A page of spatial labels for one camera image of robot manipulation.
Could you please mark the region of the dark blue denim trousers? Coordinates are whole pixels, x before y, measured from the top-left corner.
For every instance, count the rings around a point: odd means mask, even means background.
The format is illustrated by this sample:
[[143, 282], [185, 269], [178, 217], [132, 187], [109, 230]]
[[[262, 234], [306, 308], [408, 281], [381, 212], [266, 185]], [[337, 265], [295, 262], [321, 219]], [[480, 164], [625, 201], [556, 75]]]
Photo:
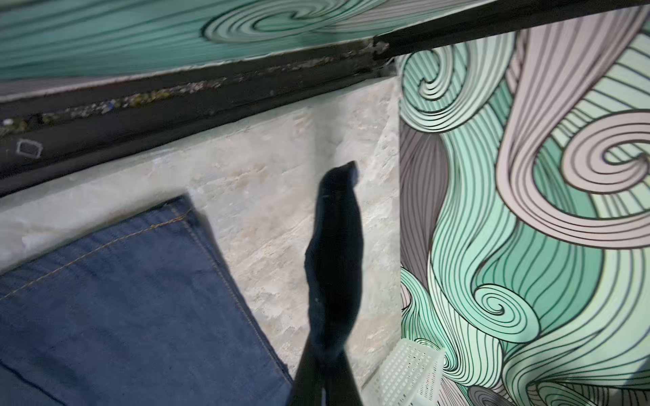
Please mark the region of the dark blue denim trousers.
[[1, 277], [4, 405], [284, 405], [292, 384], [184, 196]]

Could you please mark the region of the white perforated plastic basket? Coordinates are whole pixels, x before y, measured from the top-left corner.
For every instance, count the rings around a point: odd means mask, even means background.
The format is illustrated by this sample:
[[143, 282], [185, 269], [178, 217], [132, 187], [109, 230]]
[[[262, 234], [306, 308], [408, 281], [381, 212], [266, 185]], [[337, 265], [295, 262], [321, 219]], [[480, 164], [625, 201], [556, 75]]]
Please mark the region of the white perforated plastic basket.
[[402, 338], [362, 388], [365, 405], [438, 404], [445, 352]]

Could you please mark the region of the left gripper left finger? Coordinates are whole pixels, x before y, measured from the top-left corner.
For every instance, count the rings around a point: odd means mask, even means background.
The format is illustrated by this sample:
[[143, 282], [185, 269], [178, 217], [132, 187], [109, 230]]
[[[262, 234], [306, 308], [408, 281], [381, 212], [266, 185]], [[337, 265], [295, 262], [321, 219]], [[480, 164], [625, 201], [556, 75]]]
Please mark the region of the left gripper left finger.
[[310, 338], [306, 340], [287, 404], [289, 406], [325, 405], [323, 372]]

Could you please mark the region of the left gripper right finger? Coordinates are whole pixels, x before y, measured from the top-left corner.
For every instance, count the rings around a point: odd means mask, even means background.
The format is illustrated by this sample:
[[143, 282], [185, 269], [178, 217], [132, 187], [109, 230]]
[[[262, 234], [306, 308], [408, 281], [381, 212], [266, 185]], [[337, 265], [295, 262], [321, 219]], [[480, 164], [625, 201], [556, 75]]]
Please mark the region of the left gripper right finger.
[[362, 406], [355, 377], [345, 351], [325, 370], [326, 406]]

